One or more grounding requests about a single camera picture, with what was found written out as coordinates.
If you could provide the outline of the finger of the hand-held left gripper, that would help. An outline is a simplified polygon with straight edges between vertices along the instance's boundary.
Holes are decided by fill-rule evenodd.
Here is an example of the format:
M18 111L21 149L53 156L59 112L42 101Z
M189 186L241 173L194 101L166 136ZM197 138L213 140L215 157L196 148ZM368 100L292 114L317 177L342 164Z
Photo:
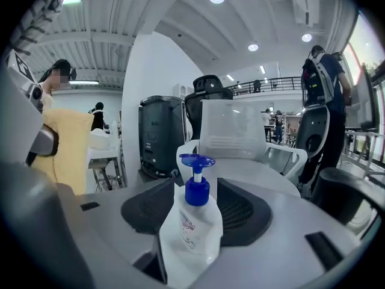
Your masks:
M1 270L11 288L94 288L54 183L1 163Z

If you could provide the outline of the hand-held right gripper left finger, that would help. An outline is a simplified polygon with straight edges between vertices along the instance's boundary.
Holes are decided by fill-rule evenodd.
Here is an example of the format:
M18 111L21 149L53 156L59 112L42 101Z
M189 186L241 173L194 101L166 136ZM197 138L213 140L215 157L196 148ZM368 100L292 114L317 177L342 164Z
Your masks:
M76 245L81 285L166 285L159 238L173 204L174 182L75 195L57 185L68 230Z

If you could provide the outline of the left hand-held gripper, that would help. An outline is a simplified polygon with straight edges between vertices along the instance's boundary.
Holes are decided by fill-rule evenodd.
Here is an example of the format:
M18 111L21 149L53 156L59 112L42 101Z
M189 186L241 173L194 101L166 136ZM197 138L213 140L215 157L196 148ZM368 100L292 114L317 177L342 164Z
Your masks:
M27 163L57 154L59 135L43 123L43 89L12 49L1 68L1 162Z

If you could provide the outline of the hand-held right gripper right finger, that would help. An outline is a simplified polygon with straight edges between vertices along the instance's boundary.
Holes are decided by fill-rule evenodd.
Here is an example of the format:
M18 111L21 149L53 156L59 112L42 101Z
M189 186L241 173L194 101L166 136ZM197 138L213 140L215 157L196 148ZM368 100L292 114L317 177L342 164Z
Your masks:
M306 235L325 234L344 258L361 244L349 229L307 200L231 179L218 181L262 198L273 219L252 244L223 247L193 288L299 288L326 273Z

